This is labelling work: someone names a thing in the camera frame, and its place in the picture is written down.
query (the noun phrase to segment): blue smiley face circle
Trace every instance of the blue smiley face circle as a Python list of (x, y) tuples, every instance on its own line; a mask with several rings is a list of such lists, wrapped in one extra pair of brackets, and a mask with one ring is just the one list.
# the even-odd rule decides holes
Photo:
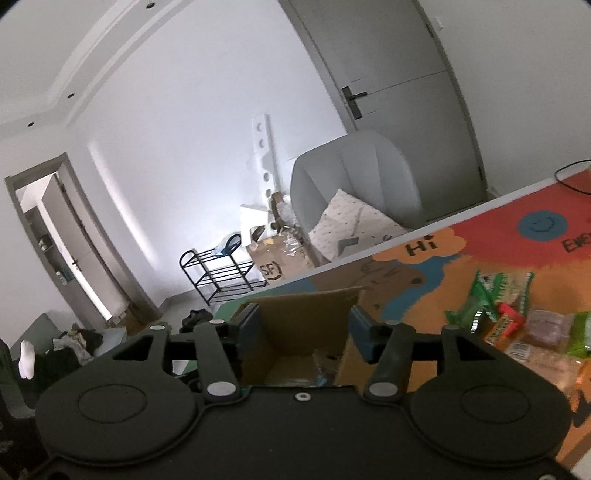
[(536, 242), (548, 242), (566, 233), (569, 223), (559, 213), (550, 210), (532, 212), (519, 220), (519, 233)]

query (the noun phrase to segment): white sock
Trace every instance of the white sock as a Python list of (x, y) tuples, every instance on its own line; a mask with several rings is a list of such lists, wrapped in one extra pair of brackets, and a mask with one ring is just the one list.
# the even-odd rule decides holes
[(21, 342), (21, 359), (18, 361), (18, 372), (21, 378), (28, 380), (33, 378), (35, 373), (35, 347), (27, 340)]

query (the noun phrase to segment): door frame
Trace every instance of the door frame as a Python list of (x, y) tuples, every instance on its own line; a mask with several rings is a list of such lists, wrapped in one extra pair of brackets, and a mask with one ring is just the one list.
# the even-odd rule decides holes
[[(70, 308), (74, 314), (78, 317), (78, 319), (84, 322), (85, 314), (84, 311), (80, 309), (80, 306), (75, 302), (69, 301), (69, 296), (64, 294), (64, 285), (62, 285), (61, 281), (55, 275), (53, 268), (51, 267), (49, 260), (44, 255), (41, 247), (35, 240), (35, 236), (33, 234), (33, 230), (31, 229), (30, 225), (25, 218), (25, 214), (22, 211), (20, 201), (17, 197), (17, 190), (21, 189), (30, 183), (42, 179), (48, 175), (56, 173), (60, 167), (64, 167), (67, 171), (67, 174), (70, 176), (72, 183), (74, 184), (74, 188), (76, 189), (76, 194), (80, 197), (84, 208), (86, 209), (87, 213), (90, 216), (90, 219), (95, 224), (98, 234), (101, 237), (101, 240), (105, 243), (107, 248), (109, 249), (110, 253), (112, 254), (113, 258), (117, 262), (117, 268), (109, 268), (109, 265), (105, 263), (105, 260), (97, 252), (99, 258), (103, 262), (104, 266), (107, 268), (107, 272), (112, 277), (113, 280), (120, 286), (123, 292), (129, 297), (132, 304), (139, 310), (137, 313), (141, 316), (141, 319), (145, 323), (151, 323), (160, 318), (160, 311), (157, 309), (156, 305), (152, 302), (150, 297), (146, 294), (144, 289), (141, 287), (137, 279), (134, 277), (131, 270), (127, 267), (119, 252), (109, 239), (108, 235), (105, 232), (105, 229), (101, 225), (98, 217), (96, 216), (95, 211), (92, 209), (88, 198), (86, 197), (80, 182), (78, 181), (78, 177), (74, 172), (70, 159), (66, 153), (63, 153), (59, 157), (52, 158), (51, 160), (47, 160), (35, 167), (31, 167), (28, 170), (20, 172), (14, 176), (8, 176), (5, 178), (6, 186), (8, 188), (8, 193), (12, 199), (12, 204), (14, 205), (15, 210), (17, 211), (18, 219), (21, 221), (22, 227), (25, 229), (25, 233), (28, 236), (28, 239), (35, 250), (35, 253), (39, 257), (39, 260), (43, 264), (43, 267), (47, 271), (47, 274), (50, 276), (52, 282), (55, 284), (57, 289), (60, 291), (61, 295), (64, 297), (65, 301), (68, 303)], [(87, 232), (87, 235), (90, 239), (91, 248), (96, 249), (96, 245), (92, 242), (92, 235), (90, 232)], [(94, 304), (90, 301), (88, 296), (86, 297), (89, 304), (92, 305), (93, 309), (96, 309)]]
[[(482, 185), (484, 190), (488, 191), (488, 181), (486, 179), (486, 170), (484, 169), (484, 162), (482, 160), (482, 152), (480, 151), (480, 145), (478, 143), (478, 138), (476, 136), (476, 130), (474, 129), (474, 124), (472, 123), (472, 117), (470, 116), (470, 110), (468, 110), (466, 99), (462, 93), (462, 89), (460, 88), (460, 84), (457, 81), (457, 77), (455, 72), (452, 69), (452, 64), (449, 62), (449, 58), (439, 40), (438, 35), (435, 33), (435, 29), (431, 25), (431, 22), (423, 9), (423, 6), (420, 4), (420, 0), (411, 0), (414, 4), (415, 8), (417, 9), (419, 15), (423, 19), (425, 23), (425, 27), (429, 30), (429, 34), (433, 38), (435, 42), (435, 46), (443, 65), (445, 66), (447, 73), (452, 81), (453, 89), (456, 91), (457, 99), (460, 103), (460, 108), (462, 109), (462, 114), (464, 116), (464, 120), (466, 121), (466, 126), (468, 128), (468, 134), (470, 135), (470, 139), (472, 140), (472, 147), (474, 149), (474, 155), (476, 157), (476, 166), (478, 168), (478, 172), (480, 173), (480, 179), (482, 181)], [(293, 25), (295, 32), (298, 34), (300, 40), (304, 44), (308, 55), (312, 59), (312, 63), (316, 67), (318, 74), (320, 75), (320, 79), (328, 92), (330, 99), (332, 100), (343, 125), (345, 126), (345, 130), (347, 130), (348, 134), (351, 134), (357, 131), (357, 126), (355, 125), (355, 120), (349, 110), (348, 106), (346, 105), (346, 101), (343, 98), (341, 91), (339, 89), (338, 84), (336, 83), (334, 77), (332, 76), (324, 57), (320, 53), (318, 45), (312, 39), (310, 32), (304, 25), (304, 22), (300, 18), (300, 15), (296, 11), (296, 9), (291, 4), (290, 0), (279, 0), (279, 4), (281, 5), (283, 11), (285, 12), (287, 18)]]

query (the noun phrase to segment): gray door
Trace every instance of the gray door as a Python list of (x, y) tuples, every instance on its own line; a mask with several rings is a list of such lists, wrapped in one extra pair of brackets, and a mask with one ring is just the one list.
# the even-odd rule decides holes
[(355, 128), (373, 129), (401, 150), (426, 218), (485, 200), (459, 100), (412, 0), (288, 1), (337, 88), (367, 92), (355, 100)]
[(42, 202), (66, 249), (75, 260), (75, 265), (72, 265), (71, 268), (80, 270), (109, 313), (112, 316), (119, 316), (125, 311), (129, 301), (119, 291), (118, 286), (113, 282), (88, 242), (74, 218), (55, 176), (47, 185)]

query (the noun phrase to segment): pillow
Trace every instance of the pillow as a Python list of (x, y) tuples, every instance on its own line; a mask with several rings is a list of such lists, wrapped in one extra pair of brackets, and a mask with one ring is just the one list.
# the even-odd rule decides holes
[(334, 261), (405, 233), (394, 220), (339, 189), (309, 237), (315, 249)]

